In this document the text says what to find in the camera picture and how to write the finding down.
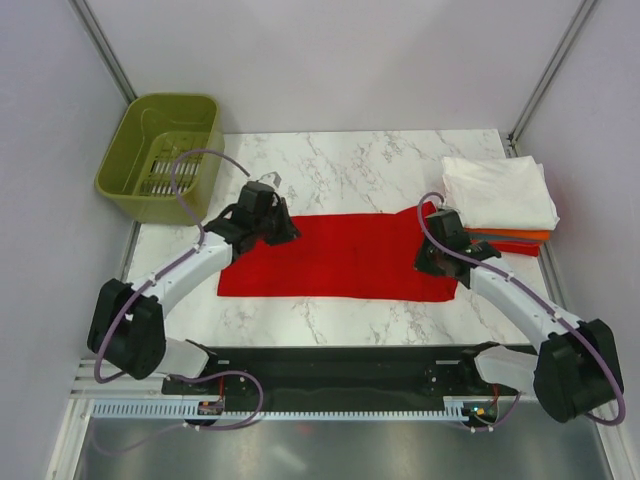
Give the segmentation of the folded white t-shirt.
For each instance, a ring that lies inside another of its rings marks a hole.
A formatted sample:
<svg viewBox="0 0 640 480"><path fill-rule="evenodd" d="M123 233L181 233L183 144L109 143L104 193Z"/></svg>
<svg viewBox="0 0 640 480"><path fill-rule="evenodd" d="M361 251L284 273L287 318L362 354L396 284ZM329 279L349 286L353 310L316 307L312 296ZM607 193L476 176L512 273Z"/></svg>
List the folded white t-shirt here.
<svg viewBox="0 0 640 480"><path fill-rule="evenodd" d="M559 222L544 167L533 157L445 157L446 205L471 229L552 231Z"/></svg>

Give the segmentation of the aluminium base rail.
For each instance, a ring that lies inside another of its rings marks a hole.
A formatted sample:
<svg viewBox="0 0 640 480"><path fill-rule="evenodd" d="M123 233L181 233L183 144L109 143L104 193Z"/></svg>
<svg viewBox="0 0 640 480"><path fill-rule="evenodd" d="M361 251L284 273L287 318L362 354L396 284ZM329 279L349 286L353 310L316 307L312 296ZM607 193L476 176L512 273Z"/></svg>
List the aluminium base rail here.
<svg viewBox="0 0 640 480"><path fill-rule="evenodd" d="M72 398L145 399L155 398L161 394L165 379L163 375L152 374L143 380L124 375L112 382L100 384L94 378L94 365L93 360L80 362L71 388Z"/></svg>

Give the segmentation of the folded red t-shirt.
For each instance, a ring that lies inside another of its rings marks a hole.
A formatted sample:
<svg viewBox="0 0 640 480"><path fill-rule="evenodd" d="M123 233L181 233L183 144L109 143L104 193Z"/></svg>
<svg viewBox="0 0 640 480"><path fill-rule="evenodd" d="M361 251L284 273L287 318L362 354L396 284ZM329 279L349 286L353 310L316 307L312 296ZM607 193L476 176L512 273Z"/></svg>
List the folded red t-shirt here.
<svg viewBox="0 0 640 480"><path fill-rule="evenodd" d="M540 245L536 243L520 243L520 242L491 242L490 245L501 253L518 254L529 257L538 257Z"/></svg>

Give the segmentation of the aluminium frame post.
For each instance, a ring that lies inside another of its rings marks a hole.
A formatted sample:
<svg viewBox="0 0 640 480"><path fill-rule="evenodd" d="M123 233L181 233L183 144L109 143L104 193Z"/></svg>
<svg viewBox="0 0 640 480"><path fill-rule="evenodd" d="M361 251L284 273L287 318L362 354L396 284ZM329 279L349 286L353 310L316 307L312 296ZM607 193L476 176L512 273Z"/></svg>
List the aluminium frame post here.
<svg viewBox="0 0 640 480"><path fill-rule="evenodd" d="M89 36L116 87L125 101L131 104L137 99L137 94L89 2L86 0L69 0L68 3Z"/></svg>
<svg viewBox="0 0 640 480"><path fill-rule="evenodd" d="M600 4L599 0L582 0L579 2L575 13L544 67L514 126L509 132L501 134L501 140L508 156L517 155L519 140L525 133L554 80L558 77L565 61L577 44L580 35Z"/></svg>

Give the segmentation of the red t-shirt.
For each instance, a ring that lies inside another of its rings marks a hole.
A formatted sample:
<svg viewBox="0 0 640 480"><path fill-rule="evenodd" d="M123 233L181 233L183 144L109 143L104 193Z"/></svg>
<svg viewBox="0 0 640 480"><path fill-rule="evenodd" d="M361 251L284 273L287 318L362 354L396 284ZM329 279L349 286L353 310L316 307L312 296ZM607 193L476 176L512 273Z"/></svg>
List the red t-shirt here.
<svg viewBox="0 0 640 480"><path fill-rule="evenodd" d="M501 253L518 254L529 257L538 257L540 245L536 243L520 243L520 242L491 242L490 245Z"/></svg>
<svg viewBox="0 0 640 480"><path fill-rule="evenodd" d="M221 272L220 297L346 297L440 303L458 282L414 268L423 232L417 209L296 216L301 237L259 242Z"/></svg>

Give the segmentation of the left aluminium frame post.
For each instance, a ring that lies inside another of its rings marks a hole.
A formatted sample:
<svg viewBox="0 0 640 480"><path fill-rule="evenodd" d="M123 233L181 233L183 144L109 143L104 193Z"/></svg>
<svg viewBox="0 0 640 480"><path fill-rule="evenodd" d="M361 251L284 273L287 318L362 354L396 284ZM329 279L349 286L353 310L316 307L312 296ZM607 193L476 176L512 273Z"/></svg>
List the left aluminium frame post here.
<svg viewBox="0 0 640 480"><path fill-rule="evenodd" d="M137 94L89 2L86 0L69 0L68 3L89 36L116 87L125 101L131 104L137 99Z"/></svg>

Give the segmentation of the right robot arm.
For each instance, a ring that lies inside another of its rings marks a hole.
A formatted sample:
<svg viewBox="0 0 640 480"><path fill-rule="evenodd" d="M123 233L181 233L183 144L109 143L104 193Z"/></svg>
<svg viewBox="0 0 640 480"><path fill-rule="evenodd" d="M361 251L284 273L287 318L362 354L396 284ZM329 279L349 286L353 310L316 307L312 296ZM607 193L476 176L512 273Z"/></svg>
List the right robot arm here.
<svg viewBox="0 0 640 480"><path fill-rule="evenodd" d="M600 319L584 321L543 298L493 246L472 242L456 211L419 211L417 218L424 241L415 268L452 278L486 299L535 350L525 354L497 344L479 345L458 368L460 386L477 394L500 384L532 395L560 423L586 416L601 425L622 424L624 383L611 328Z"/></svg>

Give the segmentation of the folded grey t-shirt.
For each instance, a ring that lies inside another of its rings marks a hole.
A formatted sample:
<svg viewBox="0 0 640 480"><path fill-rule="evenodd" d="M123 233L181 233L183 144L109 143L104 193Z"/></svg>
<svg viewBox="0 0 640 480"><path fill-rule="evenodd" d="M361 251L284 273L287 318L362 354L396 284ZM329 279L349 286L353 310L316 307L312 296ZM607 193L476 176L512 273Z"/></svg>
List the folded grey t-shirt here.
<svg viewBox="0 0 640 480"><path fill-rule="evenodd" d="M514 237L495 237L495 238L491 238L489 240L487 240L489 243L496 243L496 244L513 244L513 245L534 245L534 246L539 246L542 243L544 243L544 241L542 240L537 240L537 239L528 239L528 238L514 238Z"/></svg>

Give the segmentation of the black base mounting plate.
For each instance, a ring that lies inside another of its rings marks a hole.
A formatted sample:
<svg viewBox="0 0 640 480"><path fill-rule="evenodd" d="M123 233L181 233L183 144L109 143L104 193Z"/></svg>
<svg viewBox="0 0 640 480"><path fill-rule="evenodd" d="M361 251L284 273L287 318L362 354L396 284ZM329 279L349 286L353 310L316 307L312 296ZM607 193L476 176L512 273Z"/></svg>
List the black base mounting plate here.
<svg viewBox="0 0 640 480"><path fill-rule="evenodd" d="M452 397L510 396L472 373L463 346L215 348L205 382L164 394L223 396L233 410L436 410Z"/></svg>

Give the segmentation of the olive green plastic basket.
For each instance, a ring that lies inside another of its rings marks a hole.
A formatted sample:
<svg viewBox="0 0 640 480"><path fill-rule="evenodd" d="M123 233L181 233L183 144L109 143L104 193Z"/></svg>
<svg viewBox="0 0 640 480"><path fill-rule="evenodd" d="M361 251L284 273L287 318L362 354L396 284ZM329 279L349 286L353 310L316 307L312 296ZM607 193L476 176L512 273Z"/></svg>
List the olive green plastic basket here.
<svg viewBox="0 0 640 480"><path fill-rule="evenodd" d="M193 226L171 189L202 220L225 149L218 104L206 95L157 93L132 102L109 145L94 185L139 223Z"/></svg>

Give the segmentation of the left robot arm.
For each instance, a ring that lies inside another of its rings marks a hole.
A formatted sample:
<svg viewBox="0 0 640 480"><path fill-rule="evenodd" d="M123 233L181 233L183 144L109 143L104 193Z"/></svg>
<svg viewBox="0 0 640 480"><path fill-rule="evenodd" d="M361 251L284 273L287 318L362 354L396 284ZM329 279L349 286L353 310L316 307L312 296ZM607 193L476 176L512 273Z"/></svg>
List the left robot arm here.
<svg viewBox="0 0 640 480"><path fill-rule="evenodd" d="M168 337L166 316L258 242L276 246L300 236L285 198L258 181L247 182L236 202L198 229L195 244L163 266L132 283L111 279L101 287L87 338L98 383L159 373L198 393L211 392L219 382L218 367L209 363L204 347Z"/></svg>

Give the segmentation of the right aluminium frame post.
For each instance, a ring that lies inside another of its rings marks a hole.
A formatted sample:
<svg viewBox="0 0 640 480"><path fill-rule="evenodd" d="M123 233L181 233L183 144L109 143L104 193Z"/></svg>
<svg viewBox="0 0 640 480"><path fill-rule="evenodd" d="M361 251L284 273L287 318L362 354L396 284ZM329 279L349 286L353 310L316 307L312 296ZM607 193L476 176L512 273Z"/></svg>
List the right aluminium frame post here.
<svg viewBox="0 0 640 480"><path fill-rule="evenodd" d="M577 44L580 35L600 4L599 0L582 0L579 2L575 13L544 67L514 126L509 132L501 134L501 140L508 156L517 155L519 140L525 133L554 80L558 77L565 61Z"/></svg>

